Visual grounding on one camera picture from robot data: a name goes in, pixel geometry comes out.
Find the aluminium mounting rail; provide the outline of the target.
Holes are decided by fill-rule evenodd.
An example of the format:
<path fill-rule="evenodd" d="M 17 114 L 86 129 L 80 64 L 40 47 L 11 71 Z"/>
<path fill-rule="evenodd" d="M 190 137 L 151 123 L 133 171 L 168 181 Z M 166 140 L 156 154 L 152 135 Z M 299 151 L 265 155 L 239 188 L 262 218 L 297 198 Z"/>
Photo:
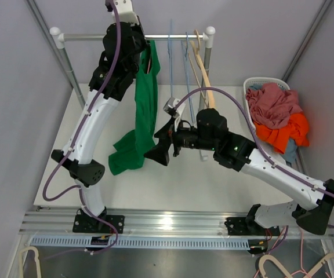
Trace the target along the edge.
<path fill-rule="evenodd" d="M 258 178 L 186 153 L 168 167 L 106 175 L 101 192 L 109 215 L 122 215 L 124 236 L 226 237 L 228 217 L 244 217 L 254 204 L 289 198 Z"/>

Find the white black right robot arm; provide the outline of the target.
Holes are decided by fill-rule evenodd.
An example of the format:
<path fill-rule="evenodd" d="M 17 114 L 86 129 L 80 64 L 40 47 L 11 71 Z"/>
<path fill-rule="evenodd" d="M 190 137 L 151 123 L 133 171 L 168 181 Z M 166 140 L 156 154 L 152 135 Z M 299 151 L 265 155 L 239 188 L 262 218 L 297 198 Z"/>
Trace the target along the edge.
<path fill-rule="evenodd" d="M 293 168 L 270 162 L 256 144 L 228 130 L 227 120 L 215 109 L 197 114 L 196 127 L 184 127 L 171 119 L 155 133 L 158 144 L 144 154 L 161 165 L 169 163 L 169 149 L 178 156 L 183 148 L 213 151 L 219 165 L 258 178 L 291 198 L 276 205 L 253 205 L 245 227 L 251 234 L 259 234 L 274 226 L 299 226 L 305 231 L 324 235 L 334 207 L 334 180 L 312 179 Z"/>

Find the green t shirt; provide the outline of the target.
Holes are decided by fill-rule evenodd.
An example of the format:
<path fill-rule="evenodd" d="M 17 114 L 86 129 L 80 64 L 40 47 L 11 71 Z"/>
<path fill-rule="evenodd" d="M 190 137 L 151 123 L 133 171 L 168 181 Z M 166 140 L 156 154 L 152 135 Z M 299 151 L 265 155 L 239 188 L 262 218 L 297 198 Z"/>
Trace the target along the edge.
<path fill-rule="evenodd" d="M 139 71 L 135 84 L 135 128 L 126 133 L 113 147 L 115 152 L 108 157 L 108 166 L 113 175 L 143 167 L 144 154 L 155 146 L 153 135 L 158 113 L 157 75 L 161 69 L 157 47 L 153 49 L 153 66 L 146 74 L 147 50 L 140 57 Z"/>

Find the orange t shirt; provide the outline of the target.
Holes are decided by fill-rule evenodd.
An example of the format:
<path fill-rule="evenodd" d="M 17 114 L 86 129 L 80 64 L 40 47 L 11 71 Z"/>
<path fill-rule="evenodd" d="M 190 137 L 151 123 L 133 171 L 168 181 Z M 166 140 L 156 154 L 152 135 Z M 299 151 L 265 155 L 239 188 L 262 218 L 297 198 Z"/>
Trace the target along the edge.
<path fill-rule="evenodd" d="M 298 147 L 308 147 L 309 122 L 303 113 L 293 114 L 289 117 L 288 124 L 280 129 L 269 129 L 265 125 L 255 123 L 257 137 L 272 145 L 277 153 L 284 154 L 289 139 L 292 139 Z"/>

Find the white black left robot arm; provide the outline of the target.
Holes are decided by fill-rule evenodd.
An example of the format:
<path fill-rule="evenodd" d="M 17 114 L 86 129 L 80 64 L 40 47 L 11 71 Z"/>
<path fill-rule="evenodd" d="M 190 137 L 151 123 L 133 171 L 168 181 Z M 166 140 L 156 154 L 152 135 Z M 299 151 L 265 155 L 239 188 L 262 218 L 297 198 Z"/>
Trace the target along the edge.
<path fill-rule="evenodd" d="M 149 44 L 140 24 L 121 22 L 107 28 L 103 46 L 75 130 L 62 149 L 51 153 L 58 167 L 65 168 L 76 181 L 82 211 L 88 215 L 85 223 L 93 232 L 106 227 L 106 217 L 102 215 L 106 206 L 98 185 L 105 167 L 94 160 L 95 147 L 110 115 L 136 79 L 140 54 Z"/>

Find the silver clothes rack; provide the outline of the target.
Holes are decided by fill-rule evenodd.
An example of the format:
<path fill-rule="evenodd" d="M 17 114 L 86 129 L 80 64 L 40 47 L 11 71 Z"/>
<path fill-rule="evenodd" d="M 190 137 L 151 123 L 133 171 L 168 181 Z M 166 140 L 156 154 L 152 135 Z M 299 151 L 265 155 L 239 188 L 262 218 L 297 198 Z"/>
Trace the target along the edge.
<path fill-rule="evenodd" d="M 203 39 L 202 35 L 146 35 L 140 25 L 121 22 L 110 25 L 102 37 L 104 50 L 89 82 L 83 111 L 66 145 L 54 149 L 51 158 L 66 167 L 96 164 L 94 154 L 100 135 L 111 114 L 135 81 L 140 69 L 140 55 L 151 50 L 155 40 Z"/>

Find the beige plastic hanger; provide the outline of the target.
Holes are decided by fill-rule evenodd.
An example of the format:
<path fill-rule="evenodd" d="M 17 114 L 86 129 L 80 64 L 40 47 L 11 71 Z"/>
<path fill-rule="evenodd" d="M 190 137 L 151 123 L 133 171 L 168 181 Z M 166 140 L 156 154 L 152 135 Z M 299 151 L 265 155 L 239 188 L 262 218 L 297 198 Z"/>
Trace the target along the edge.
<path fill-rule="evenodd" d="M 192 58 L 190 56 L 190 54 L 188 54 L 188 59 L 191 65 L 191 69 L 193 70 L 193 74 L 196 78 L 197 84 L 200 88 L 202 87 L 211 87 L 211 83 L 208 77 L 208 73 L 205 69 L 204 66 L 204 62 L 202 61 L 202 58 L 200 56 L 200 47 L 201 47 L 201 41 L 202 39 L 199 37 L 199 32 L 197 29 L 194 30 L 194 35 L 193 35 L 194 39 L 192 41 L 190 41 L 190 45 L 193 51 L 193 55 L 194 55 L 194 59 L 195 59 L 195 63 L 197 65 L 197 67 L 199 68 L 200 72 L 201 72 L 201 76 L 202 76 L 202 81 L 198 80 L 198 75 L 196 73 L 195 67 L 193 65 L 193 61 Z M 201 97 L 202 97 L 202 102 L 203 102 L 203 109 L 205 108 L 216 108 L 216 102 L 215 102 L 215 98 L 213 95 L 213 91 L 211 90 L 202 90 L 200 92 Z"/>

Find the light blue wire hanger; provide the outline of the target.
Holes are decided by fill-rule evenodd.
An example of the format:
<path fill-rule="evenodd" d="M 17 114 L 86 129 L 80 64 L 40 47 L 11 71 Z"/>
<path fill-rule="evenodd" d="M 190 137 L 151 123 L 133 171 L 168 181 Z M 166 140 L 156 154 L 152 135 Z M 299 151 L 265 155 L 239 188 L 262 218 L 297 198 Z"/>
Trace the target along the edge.
<path fill-rule="evenodd" d="M 188 69 L 188 33 L 186 32 L 186 38 L 181 41 L 181 50 L 183 54 L 183 63 L 184 63 L 184 74 L 186 80 L 186 88 L 187 92 L 190 92 L 190 74 Z M 188 105 L 190 110 L 191 122 L 192 124 L 195 123 L 194 120 L 194 108 L 191 101 L 191 97 L 188 98 Z"/>
<path fill-rule="evenodd" d="M 171 35 L 173 31 L 173 20 L 169 22 L 169 33 L 168 33 L 168 58 L 169 58 L 169 84 L 170 84 L 170 96 L 173 97 L 173 52 L 172 52 L 172 40 Z"/>

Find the pink red t shirt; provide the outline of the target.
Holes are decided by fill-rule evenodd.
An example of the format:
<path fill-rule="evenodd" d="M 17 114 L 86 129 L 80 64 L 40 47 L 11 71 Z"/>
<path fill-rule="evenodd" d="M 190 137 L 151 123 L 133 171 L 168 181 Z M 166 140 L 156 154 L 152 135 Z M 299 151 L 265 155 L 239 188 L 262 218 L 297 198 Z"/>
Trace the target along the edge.
<path fill-rule="evenodd" d="M 250 113 L 254 123 L 269 129 L 280 129 L 288 124 L 289 117 L 302 113 L 298 93 L 281 90 L 276 84 L 268 83 L 250 98 Z"/>

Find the white perforated laundry basket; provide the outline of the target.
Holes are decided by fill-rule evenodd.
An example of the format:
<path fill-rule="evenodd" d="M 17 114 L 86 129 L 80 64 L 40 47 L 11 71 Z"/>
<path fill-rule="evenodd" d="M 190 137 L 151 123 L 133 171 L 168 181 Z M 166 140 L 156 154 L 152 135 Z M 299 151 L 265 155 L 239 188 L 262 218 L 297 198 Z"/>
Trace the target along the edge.
<path fill-rule="evenodd" d="M 290 90 L 289 85 L 277 78 L 271 77 L 251 77 L 243 83 L 243 102 L 245 115 L 249 120 L 249 126 L 251 131 L 256 131 L 256 126 L 251 116 L 251 97 L 257 95 L 257 91 L 261 90 L 263 85 L 268 83 L 276 84 L 281 90 Z"/>

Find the grey blue t shirt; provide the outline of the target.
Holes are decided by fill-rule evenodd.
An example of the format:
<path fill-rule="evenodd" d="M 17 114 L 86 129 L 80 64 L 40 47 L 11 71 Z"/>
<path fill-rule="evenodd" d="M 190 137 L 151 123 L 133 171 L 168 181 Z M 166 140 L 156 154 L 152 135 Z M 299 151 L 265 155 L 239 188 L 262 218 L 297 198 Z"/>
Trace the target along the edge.
<path fill-rule="evenodd" d="M 261 84 L 254 84 L 250 85 L 247 90 L 252 89 L 252 90 L 261 90 L 262 85 Z M 288 143 L 286 145 L 286 149 L 284 153 L 281 153 L 281 157 L 285 161 L 285 163 L 288 166 L 291 166 L 292 163 L 296 161 L 296 151 L 297 151 L 297 145 L 294 141 L 294 139 L 289 138 Z"/>

